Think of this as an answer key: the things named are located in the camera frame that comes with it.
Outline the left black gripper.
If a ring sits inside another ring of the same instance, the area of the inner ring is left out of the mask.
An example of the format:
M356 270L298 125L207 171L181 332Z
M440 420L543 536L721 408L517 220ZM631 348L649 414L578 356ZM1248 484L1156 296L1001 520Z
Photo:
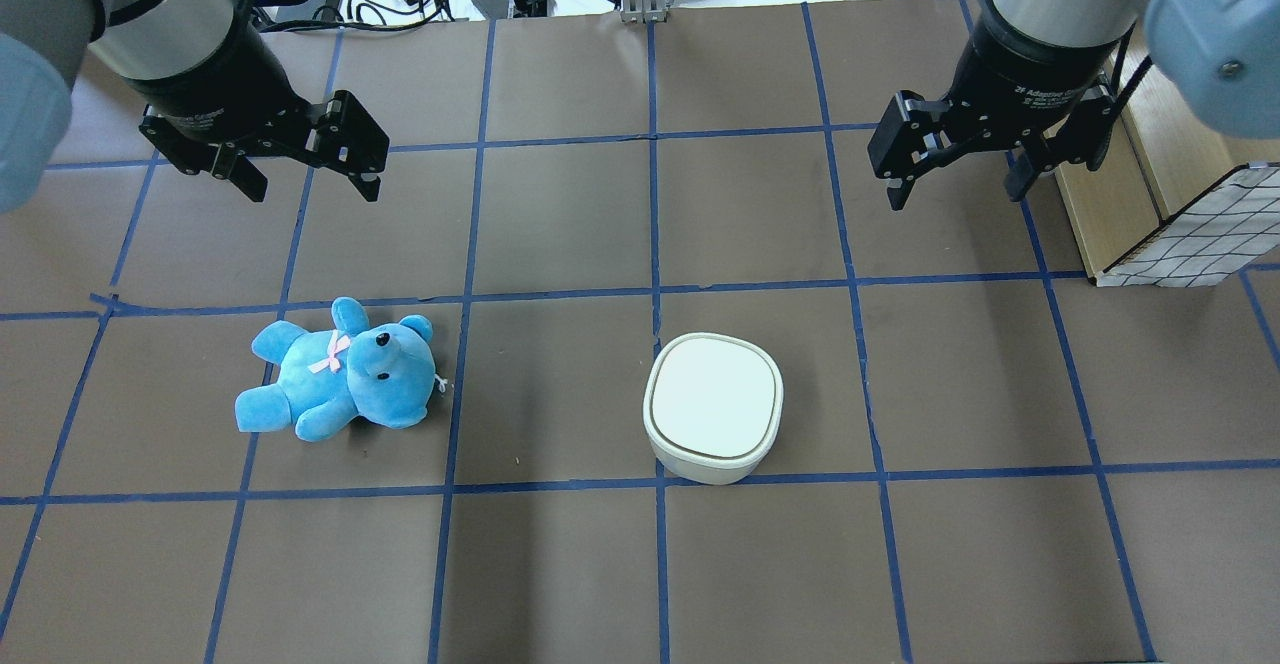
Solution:
M365 202L379 200L390 148L387 132L348 90L310 105L243 14L192 70L159 81L132 79L131 86L147 104L138 130L184 175L210 173L262 203L268 177L237 145L225 143L273 139L303 146L308 166L346 177Z

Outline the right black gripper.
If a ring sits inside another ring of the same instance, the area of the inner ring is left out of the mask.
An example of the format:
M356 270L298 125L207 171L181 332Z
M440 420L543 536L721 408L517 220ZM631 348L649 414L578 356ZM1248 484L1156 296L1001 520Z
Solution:
M870 136L868 159L890 209L904 209L920 177L966 154L1021 148L1004 180L1010 202L1062 162L1097 171L1114 128L1110 54L1110 43L1055 46L1005 20L977 20L943 100L900 90Z

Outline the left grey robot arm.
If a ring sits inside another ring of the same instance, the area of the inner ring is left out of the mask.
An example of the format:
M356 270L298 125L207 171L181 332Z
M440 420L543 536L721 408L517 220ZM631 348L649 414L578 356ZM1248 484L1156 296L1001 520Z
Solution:
M252 202L255 157L288 157L380 193L390 141L355 93L312 104L268 49L253 12L301 0L1 0L4 212L37 191L67 136L93 55L145 104L141 134L188 177L209 173Z

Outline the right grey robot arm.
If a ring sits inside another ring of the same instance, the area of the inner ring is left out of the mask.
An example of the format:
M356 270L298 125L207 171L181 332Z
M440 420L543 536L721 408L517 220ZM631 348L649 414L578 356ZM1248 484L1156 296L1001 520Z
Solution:
M946 93L899 91L870 137L870 168L893 210L920 177L970 154L1015 150L1005 180L1012 202L1062 162L1100 168L1152 68L1212 130L1277 136L1279 0L975 3Z

